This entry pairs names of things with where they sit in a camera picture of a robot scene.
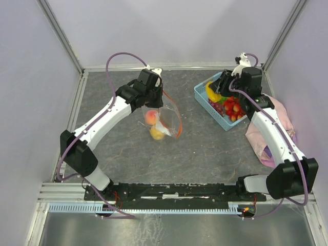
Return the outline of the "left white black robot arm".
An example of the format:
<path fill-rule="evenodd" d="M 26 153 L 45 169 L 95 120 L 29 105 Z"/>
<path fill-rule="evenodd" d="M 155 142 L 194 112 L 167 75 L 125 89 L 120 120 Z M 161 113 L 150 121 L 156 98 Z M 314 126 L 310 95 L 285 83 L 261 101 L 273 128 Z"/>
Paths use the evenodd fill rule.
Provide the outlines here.
<path fill-rule="evenodd" d="M 160 108 L 162 69 L 143 69 L 139 77 L 117 89 L 114 97 L 86 124 L 60 135 L 61 161 L 85 178 L 103 200 L 113 195 L 111 179 L 100 169 L 93 150 L 101 139 L 122 119 L 143 106 Z"/>

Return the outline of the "yellow star fruit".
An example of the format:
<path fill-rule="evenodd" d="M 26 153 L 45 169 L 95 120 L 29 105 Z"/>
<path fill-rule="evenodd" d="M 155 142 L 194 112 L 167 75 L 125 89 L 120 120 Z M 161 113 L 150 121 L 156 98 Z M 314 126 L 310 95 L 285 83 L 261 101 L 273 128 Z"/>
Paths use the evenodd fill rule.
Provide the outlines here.
<path fill-rule="evenodd" d="M 207 93 L 207 96 L 208 96 L 208 99 L 211 101 L 211 102 L 219 102 L 221 99 L 222 99 L 222 96 L 221 94 L 216 94 L 211 88 L 210 88 L 210 85 L 211 85 L 212 81 L 209 81 L 207 84 L 206 84 L 206 93 Z"/>

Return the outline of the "purple grape bunch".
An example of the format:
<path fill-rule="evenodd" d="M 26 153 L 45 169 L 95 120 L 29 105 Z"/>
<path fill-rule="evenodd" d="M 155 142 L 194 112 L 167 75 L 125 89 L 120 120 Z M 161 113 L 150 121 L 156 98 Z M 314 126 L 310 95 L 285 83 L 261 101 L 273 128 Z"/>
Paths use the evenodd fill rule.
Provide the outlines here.
<path fill-rule="evenodd" d="M 220 104 L 219 102 L 213 102 L 210 99 L 209 99 L 209 104 L 221 116 L 225 115 L 225 109 L 222 104 Z"/>

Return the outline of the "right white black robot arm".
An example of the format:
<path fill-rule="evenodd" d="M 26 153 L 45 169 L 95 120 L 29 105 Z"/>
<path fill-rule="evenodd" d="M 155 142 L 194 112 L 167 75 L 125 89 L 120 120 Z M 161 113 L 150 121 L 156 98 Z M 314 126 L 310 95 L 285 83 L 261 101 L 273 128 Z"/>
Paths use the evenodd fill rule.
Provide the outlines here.
<path fill-rule="evenodd" d="M 312 190 L 318 163 L 307 158 L 292 141 L 278 118 L 272 100 L 262 93 L 262 71 L 245 67 L 239 73 L 225 69 L 211 87 L 224 97 L 238 97 L 248 119 L 259 130 L 271 151 L 275 164 L 269 175 L 242 177 L 242 184 L 235 188 L 240 200 L 248 200 L 254 193 L 269 194 L 273 199 L 303 195 L 302 205 L 307 204 Z"/>

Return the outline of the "clear orange zip top bag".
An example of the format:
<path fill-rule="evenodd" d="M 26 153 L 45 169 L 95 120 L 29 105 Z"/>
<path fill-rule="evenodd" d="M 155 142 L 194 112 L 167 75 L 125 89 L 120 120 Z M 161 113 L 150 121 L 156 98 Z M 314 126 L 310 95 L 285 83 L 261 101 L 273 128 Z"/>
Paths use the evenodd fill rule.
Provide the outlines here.
<path fill-rule="evenodd" d="M 163 106 L 158 109 L 143 107 L 143 117 L 145 119 L 145 114 L 149 110 L 158 111 L 157 122 L 154 125 L 156 129 L 164 133 L 165 137 L 168 136 L 178 139 L 182 133 L 181 114 L 174 100 L 165 91 L 163 91 L 162 101 Z M 149 129 L 150 132 L 152 126 L 147 125 L 146 122 L 144 123 L 144 125 Z"/>

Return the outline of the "light blue plastic basket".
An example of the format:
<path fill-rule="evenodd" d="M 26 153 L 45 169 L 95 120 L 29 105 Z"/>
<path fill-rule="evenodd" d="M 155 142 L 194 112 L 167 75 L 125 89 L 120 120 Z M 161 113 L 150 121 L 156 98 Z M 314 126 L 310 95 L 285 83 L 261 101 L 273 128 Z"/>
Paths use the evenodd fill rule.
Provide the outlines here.
<path fill-rule="evenodd" d="M 194 97 L 197 102 L 211 115 L 211 117 L 225 130 L 228 131 L 247 118 L 246 115 L 232 122 L 230 116 L 226 115 L 226 110 L 221 103 L 214 103 L 209 100 L 206 85 L 221 77 L 222 72 L 218 72 L 210 78 L 204 80 L 194 87 Z"/>

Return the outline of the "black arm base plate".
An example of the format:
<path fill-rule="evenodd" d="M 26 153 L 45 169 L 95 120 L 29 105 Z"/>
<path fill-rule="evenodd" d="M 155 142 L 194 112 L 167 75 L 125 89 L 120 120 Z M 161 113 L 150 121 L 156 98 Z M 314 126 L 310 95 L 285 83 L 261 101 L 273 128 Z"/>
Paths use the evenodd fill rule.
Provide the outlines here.
<path fill-rule="evenodd" d="M 235 184 L 111 184 L 100 191 L 106 201 L 118 202 L 122 209 L 178 210 L 227 209 L 229 202 L 264 202 L 266 196 L 250 193 Z"/>

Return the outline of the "orange pink peach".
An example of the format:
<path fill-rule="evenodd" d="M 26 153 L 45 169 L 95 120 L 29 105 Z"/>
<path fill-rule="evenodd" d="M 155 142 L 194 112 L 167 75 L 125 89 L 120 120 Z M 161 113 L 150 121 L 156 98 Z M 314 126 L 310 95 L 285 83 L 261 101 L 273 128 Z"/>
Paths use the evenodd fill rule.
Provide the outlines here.
<path fill-rule="evenodd" d="M 157 114 L 158 111 L 156 110 L 149 110 L 145 114 L 145 122 L 147 125 L 153 126 L 157 122 Z"/>

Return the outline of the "yellow mango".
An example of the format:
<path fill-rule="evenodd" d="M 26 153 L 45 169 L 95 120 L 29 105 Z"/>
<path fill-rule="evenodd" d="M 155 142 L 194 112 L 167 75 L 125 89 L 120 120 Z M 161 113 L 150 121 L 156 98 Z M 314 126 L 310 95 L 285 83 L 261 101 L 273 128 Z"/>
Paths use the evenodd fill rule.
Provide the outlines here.
<path fill-rule="evenodd" d="M 156 129 L 155 126 L 152 126 L 150 129 L 150 135 L 154 140 L 162 140 L 165 136 L 164 133 L 160 132 L 159 130 Z"/>

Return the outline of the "green grape bunch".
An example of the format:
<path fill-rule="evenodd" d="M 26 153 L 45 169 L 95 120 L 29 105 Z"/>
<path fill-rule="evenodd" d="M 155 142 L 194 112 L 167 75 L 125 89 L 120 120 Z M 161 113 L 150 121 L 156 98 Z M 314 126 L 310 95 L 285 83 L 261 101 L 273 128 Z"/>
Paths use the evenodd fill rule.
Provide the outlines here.
<path fill-rule="evenodd" d="M 220 104 L 224 103 L 228 98 L 227 97 L 222 97 L 221 100 L 219 101 Z"/>

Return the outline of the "red strawberry bunch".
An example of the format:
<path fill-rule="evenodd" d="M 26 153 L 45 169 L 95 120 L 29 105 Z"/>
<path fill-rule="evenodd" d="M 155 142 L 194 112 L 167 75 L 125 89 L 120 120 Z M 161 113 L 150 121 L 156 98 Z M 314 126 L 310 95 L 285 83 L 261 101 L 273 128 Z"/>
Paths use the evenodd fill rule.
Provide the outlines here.
<path fill-rule="evenodd" d="M 245 111 L 241 108 L 240 100 L 236 97 L 228 97 L 223 102 L 223 107 L 225 114 L 231 122 L 236 122 L 246 115 Z"/>

